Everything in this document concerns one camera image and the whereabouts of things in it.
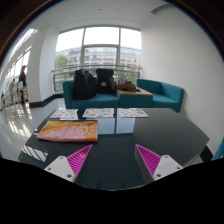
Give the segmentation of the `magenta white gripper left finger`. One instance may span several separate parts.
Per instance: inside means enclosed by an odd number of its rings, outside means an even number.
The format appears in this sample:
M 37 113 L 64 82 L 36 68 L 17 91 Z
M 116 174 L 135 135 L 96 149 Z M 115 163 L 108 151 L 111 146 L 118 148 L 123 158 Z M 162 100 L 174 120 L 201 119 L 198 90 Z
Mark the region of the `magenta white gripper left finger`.
M 74 183 L 91 148 L 92 144 L 72 153 L 69 156 L 60 155 L 45 168 L 45 171 Z

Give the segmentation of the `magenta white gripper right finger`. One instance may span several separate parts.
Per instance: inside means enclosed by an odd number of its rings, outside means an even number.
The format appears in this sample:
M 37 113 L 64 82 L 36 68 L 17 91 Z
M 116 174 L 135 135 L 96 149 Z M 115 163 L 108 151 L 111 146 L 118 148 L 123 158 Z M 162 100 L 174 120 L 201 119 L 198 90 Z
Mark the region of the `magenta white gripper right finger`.
M 169 155 L 160 156 L 138 144 L 135 145 L 134 154 L 146 184 L 160 180 L 182 169 L 182 166 Z

